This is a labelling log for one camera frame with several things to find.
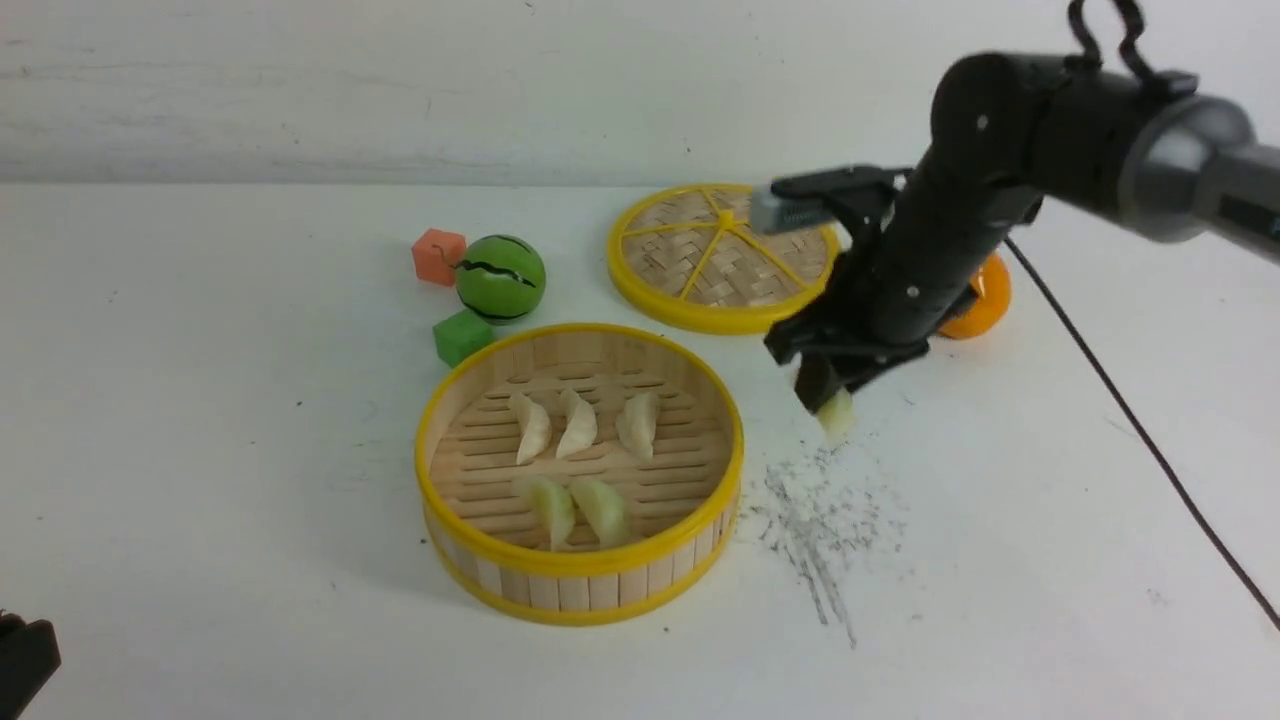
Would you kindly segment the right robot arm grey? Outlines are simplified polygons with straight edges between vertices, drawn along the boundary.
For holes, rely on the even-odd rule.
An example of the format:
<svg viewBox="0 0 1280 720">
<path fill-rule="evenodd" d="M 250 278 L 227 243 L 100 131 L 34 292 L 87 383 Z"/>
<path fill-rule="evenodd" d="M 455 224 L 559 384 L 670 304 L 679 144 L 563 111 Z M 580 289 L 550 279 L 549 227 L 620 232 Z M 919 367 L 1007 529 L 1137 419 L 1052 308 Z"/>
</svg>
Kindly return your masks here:
<svg viewBox="0 0 1280 720">
<path fill-rule="evenodd" d="M 776 363 L 800 359 L 803 406 L 815 413 L 924 356 L 934 334 L 954 336 L 980 306 L 983 265 L 1047 199 L 1157 243 L 1210 231 L 1277 259 L 1277 150 L 1238 104 L 1176 72 L 965 56 L 934 90 L 914 167 L 785 176 L 751 197 L 760 234 L 835 222 L 852 240 L 817 296 L 764 337 Z"/>
</svg>

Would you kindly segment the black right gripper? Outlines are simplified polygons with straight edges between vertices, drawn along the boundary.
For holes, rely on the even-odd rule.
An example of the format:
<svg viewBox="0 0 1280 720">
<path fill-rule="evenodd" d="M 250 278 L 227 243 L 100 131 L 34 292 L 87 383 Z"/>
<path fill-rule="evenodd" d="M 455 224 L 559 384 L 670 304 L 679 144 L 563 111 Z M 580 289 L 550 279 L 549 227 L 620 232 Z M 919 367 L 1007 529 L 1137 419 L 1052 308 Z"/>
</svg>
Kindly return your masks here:
<svg viewBox="0 0 1280 720">
<path fill-rule="evenodd" d="M 955 61 L 934 90 L 929 147 L 881 224 L 851 234 L 818 296 L 765 333 L 776 363 L 801 361 L 800 404 L 815 413 L 925 355 L 970 278 L 1046 199 L 1114 219 L 1125 156 L 1160 100 L 1151 69 L 1119 74 L 1084 55 Z"/>
</svg>

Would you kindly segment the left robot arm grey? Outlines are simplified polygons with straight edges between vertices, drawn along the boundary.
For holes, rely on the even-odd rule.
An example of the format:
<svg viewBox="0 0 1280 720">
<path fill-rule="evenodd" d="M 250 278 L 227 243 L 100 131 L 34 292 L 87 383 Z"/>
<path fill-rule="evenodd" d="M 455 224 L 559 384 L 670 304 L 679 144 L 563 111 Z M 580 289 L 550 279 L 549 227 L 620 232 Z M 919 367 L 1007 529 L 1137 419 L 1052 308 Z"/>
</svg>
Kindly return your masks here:
<svg viewBox="0 0 1280 720">
<path fill-rule="evenodd" d="M 19 719 L 29 702 L 61 666 L 54 625 L 1 615 L 1 719 Z"/>
</svg>

